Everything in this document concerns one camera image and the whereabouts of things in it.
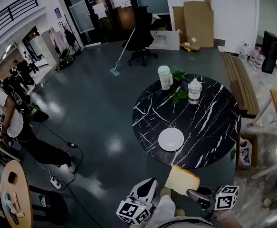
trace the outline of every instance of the black computer tower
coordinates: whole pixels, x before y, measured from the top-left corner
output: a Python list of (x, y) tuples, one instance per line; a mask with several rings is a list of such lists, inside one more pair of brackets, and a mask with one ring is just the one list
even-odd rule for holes
[(277, 37), (274, 34), (264, 32), (262, 52), (266, 57), (262, 71), (271, 74), (277, 61)]

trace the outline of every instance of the slice of bread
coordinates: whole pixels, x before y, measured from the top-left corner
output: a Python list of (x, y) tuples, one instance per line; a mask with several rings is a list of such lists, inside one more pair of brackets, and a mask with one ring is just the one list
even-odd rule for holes
[(187, 190), (197, 190), (200, 186), (200, 178), (190, 171), (186, 171), (178, 165), (173, 165), (165, 187), (173, 189), (181, 195), (187, 195)]

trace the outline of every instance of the mop handle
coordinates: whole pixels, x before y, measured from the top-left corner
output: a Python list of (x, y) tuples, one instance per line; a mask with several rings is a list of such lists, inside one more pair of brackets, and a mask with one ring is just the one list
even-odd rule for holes
[(125, 47), (124, 47), (124, 49), (123, 49), (123, 52), (121, 53), (121, 55), (120, 55), (120, 57), (119, 57), (119, 59), (118, 59), (118, 61), (117, 61), (117, 63), (116, 63), (115, 70), (116, 70), (116, 68), (117, 68), (117, 65), (118, 65), (118, 63), (119, 63), (121, 57), (123, 56), (124, 50), (127, 48), (128, 44), (129, 44), (129, 41), (130, 41), (130, 39), (131, 39), (131, 37), (132, 37), (132, 35), (133, 35), (135, 29), (136, 29), (136, 28), (133, 29), (132, 34), (130, 35), (130, 38), (129, 38), (128, 41), (127, 41), (127, 44), (125, 45)]

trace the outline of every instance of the round wooden table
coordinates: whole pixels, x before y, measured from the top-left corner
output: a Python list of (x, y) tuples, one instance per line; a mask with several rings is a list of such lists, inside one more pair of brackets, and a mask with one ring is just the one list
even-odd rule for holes
[[(13, 184), (10, 184), (8, 181), (11, 171), (16, 173), (17, 175)], [(23, 168), (21, 167), (18, 161), (10, 161), (5, 166), (1, 176), (0, 192), (1, 192), (0, 198), (1, 198), (3, 211), (10, 226), (13, 228), (31, 228), (33, 225), (33, 216), (32, 216), (32, 205), (29, 199), (29, 186), (26, 181)], [(10, 214), (5, 209), (5, 202), (4, 202), (5, 193), (8, 193), (10, 195), (10, 200), (13, 202), (15, 202), (14, 193), (17, 194), (17, 199), (20, 207), (20, 210), (17, 210), (17, 212), (24, 214), (24, 217), (18, 218), (18, 221), (19, 221), (18, 225), (15, 224)]]
[[(159, 80), (144, 90), (135, 103), (132, 126), (138, 142), (154, 159), (193, 169), (216, 162), (232, 149), (241, 117), (236, 100), (219, 82), (202, 75), (186, 77), (188, 81), (174, 81), (169, 90), (162, 90)], [(194, 78), (202, 85), (199, 104), (180, 99), (173, 105), (175, 90), (188, 91), (188, 82)], [(158, 137), (166, 128), (177, 128), (184, 135), (177, 151), (167, 152), (159, 146)]]

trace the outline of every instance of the plastic bag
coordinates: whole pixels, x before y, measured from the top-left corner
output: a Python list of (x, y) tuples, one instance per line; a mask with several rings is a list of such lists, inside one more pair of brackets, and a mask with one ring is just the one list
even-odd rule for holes
[(239, 165), (250, 166), (251, 155), (252, 155), (252, 144), (248, 140), (240, 138)]

